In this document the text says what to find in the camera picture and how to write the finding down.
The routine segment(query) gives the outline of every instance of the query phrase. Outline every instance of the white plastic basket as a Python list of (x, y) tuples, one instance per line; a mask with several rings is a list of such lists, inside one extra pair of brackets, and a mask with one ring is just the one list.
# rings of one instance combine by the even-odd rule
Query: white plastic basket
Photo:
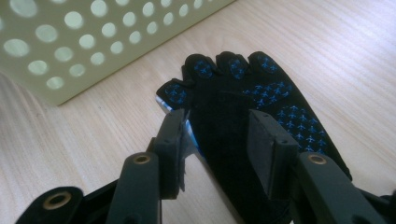
[(59, 105), (232, 1), (1, 1), (0, 73)]

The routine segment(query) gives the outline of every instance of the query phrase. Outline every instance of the wooden table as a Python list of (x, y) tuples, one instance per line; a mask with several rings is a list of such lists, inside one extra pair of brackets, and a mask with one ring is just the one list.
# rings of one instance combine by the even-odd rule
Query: wooden table
[[(145, 151), (164, 113), (155, 91), (193, 53), (261, 50), (290, 75), (348, 165), (376, 195), (396, 189), (396, 3), (236, 1), (61, 106), (0, 76), (0, 223), (43, 192), (90, 193)], [(163, 223), (240, 222), (206, 168), (187, 159), (186, 191)]]

